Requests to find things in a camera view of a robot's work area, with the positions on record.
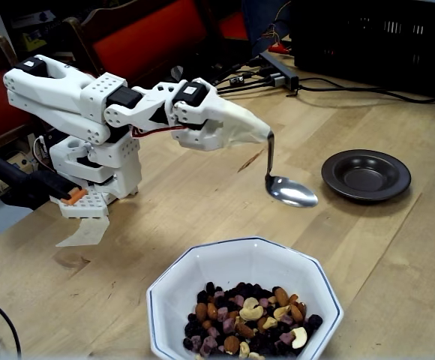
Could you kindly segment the white fixed gripper finger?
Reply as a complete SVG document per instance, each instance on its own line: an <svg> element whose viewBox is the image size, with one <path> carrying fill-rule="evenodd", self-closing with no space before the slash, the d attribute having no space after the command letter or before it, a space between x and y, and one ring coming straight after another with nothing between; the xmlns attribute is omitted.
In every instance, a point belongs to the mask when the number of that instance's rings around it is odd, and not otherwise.
<svg viewBox="0 0 435 360"><path fill-rule="evenodd" d="M217 136L217 147L219 149L225 148L229 142L229 126L227 121L222 121L218 124L215 134Z"/></svg>

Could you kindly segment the white pivoting gripper finger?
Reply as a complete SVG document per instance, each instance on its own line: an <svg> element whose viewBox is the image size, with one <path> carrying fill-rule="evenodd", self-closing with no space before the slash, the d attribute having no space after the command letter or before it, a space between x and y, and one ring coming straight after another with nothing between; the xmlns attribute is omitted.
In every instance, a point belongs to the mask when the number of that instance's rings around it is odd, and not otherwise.
<svg viewBox="0 0 435 360"><path fill-rule="evenodd" d="M174 88L170 94L172 126L190 130L214 130L222 126L227 102L216 88Z"/></svg>

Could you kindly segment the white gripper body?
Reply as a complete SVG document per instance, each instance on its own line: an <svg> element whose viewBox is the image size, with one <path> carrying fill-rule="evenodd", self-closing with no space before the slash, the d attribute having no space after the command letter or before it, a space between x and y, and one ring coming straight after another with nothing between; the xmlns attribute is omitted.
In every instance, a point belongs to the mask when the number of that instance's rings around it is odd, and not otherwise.
<svg viewBox="0 0 435 360"><path fill-rule="evenodd" d="M172 131L173 139L177 140L182 147L205 151L216 149L214 130L190 130L182 126L172 125L170 118L170 92L172 92L174 88L214 88L214 86L200 78L194 81L182 80L179 83L168 82L166 84L166 117L168 126Z"/></svg>

